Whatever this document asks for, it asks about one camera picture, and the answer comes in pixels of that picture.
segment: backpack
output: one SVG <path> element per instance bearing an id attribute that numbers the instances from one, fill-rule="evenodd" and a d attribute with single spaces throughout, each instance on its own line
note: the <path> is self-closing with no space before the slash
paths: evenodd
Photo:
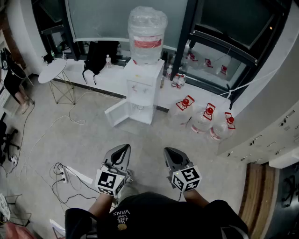
<path id="1" fill-rule="evenodd" d="M 93 75 L 94 84 L 97 84 L 94 77 L 104 68 L 106 64 L 106 56 L 109 55 L 112 63 L 116 63 L 117 46 L 119 42 L 115 41 L 98 41 L 90 42 L 87 59 L 84 61 L 84 71 L 82 72 L 83 79 L 86 84 L 87 81 L 84 77 L 86 70 L 91 70 Z"/>

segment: black shirt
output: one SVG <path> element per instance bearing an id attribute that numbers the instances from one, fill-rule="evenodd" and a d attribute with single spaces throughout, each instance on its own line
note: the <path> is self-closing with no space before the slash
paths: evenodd
<path id="1" fill-rule="evenodd" d="M 213 201 L 202 209 L 152 192 L 124 199 L 105 220 L 82 209 L 65 213 L 66 239 L 187 235 L 221 239 L 221 228 L 227 238 L 243 238 L 231 226 L 248 233 L 247 226 L 224 201 Z"/>

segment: cabinet door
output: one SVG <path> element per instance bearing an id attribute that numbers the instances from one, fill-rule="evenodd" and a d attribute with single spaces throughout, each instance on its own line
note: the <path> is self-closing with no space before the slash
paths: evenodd
<path id="1" fill-rule="evenodd" d="M 130 103 L 127 99 L 123 99 L 114 106 L 105 110 L 105 114 L 109 124 L 114 127 L 130 117 Z"/>

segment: white cabinet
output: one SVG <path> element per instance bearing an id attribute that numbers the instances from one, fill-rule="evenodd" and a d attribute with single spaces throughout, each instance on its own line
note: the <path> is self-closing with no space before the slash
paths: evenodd
<path id="1" fill-rule="evenodd" d="M 164 61 L 159 60 L 154 65 L 136 65 L 133 60 L 123 69 L 124 79 L 127 82 L 127 98 L 105 111 L 112 127 L 127 118 L 151 124 L 157 96 L 160 89 Z"/>

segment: black chair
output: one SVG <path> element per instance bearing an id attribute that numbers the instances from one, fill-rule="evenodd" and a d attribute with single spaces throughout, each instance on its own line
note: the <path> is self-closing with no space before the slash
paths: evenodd
<path id="1" fill-rule="evenodd" d="M 7 153 L 8 160 L 11 161 L 11 157 L 9 154 L 9 146 L 14 146 L 17 148 L 17 150 L 20 150 L 20 147 L 13 144 L 11 140 L 13 139 L 14 134 L 18 133 L 18 130 L 14 129 L 11 134 L 6 134 L 6 124 L 3 121 L 0 121 L 0 146 L 4 145 L 3 152 Z M 3 152 L 0 148 L 0 164 L 2 165 L 5 161 L 5 155 L 3 155 Z"/>

